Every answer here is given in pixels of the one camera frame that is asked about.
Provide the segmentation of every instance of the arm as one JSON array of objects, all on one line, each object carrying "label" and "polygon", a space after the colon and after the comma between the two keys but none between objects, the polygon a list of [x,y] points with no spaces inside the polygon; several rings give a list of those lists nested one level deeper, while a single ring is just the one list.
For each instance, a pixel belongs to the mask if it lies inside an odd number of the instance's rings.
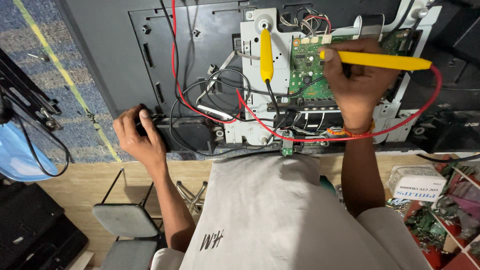
[{"label": "arm", "polygon": [[[380,46],[376,40],[359,39],[329,48],[325,51],[324,74],[342,112],[344,126],[354,134],[365,133],[370,129],[373,109],[399,71],[352,65],[352,74],[347,78],[337,50],[382,53]],[[355,218],[365,210],[385,205],[372,138],[347,141],[342,192],[345,205]]]},{"label": "arm", "polygon": [[[135,128],[135,119],[138,117],[147,136],[140,136]],[[148,112],[137,105],[122,113],[113,122],[113,128],[119,138],[120,147],[143,163],[153,179],[168,246],[181,252],[187,251],[195,231],[195,223],[170,179],[165,145]]]}]

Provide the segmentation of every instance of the white t-shirt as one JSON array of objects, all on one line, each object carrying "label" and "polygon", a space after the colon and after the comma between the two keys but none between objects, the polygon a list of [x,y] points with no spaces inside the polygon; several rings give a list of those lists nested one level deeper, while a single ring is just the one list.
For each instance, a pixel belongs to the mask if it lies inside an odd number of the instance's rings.
[{"label": "white t-shirt", "polygon": [[162,249],[152,269],[430,269],[398,213],[355,220],[319,179],[303,155],[216,160],[187,252]]}]

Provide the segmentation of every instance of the wooden floor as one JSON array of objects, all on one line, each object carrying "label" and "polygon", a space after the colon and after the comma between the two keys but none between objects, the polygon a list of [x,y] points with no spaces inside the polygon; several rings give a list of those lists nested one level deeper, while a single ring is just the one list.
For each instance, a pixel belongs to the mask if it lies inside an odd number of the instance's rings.
[{"label": "wooden floor", "polygon": [[[334,184],[340,184],[343,157],[320,157],[322,173]],[[377,156],[382,182],[385,183],[393,165],[426,164],[428,161],[414,155]],[[173,182],[178,180],[194,194],[208,181],[211,161],[171,161],[168,163]],[[107,232],[92,214],[92,207],[100,203],[120,168],[119,178],[106,202],[139,203],[151,184],[144,166],[138,162],[71,164],[64,175],[38,184],[65,209],[67,217],[88,237],[88,250],[95,254],[91,265],[100,266],[116,236]],[[160,215],[155,190],[146,204],[152,217]]]}]

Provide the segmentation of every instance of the yellow probe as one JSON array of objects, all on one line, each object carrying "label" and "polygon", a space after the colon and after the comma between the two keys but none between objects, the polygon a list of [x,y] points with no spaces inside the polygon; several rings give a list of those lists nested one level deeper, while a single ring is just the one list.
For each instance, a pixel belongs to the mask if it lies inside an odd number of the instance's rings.
[{"label": "yellow probe", "polygon": [[262,30],[260,34],[260,75],[262,76],[263,82],[267,79],[268,81],[272,81],[272,40],[270,39],[270,32],[267,29]]},{"label": "yellow probe", "polygon": [[[338,54],[340,55],[343,63],[400,70],[429,69],[432,64],[432,62],[428,60],[409,56],[396,56],[353,51],[339,51]],[[320,52],[320,58],[325,59],[324,50]]]}]

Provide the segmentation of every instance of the green circuit board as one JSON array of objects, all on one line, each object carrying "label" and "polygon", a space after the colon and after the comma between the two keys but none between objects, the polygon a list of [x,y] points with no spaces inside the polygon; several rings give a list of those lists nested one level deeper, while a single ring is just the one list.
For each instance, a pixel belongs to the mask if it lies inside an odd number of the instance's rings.
[{"label": "green circuit board", "polygon": [[[400,51],[405,50],[408,30],[397,31],[388,41],[384,42],[383,49],[387,54],[398,55]],[[354,35],[331,37],[331,43],[341,42],[353,39]],[[317,54],[317,48],[326,46],[322,44],[322,36],[310,38],[294,38],[292,40],[292,53],[290,59],[290,82],[288,93],[298,92],[304,87],[304,78],[310,76],[312,80],[323,75],[324,61]],[[304,99],[334,99],[330,85],[326,79],[323,79],[309,88],[305,89],[301,95]]]}]

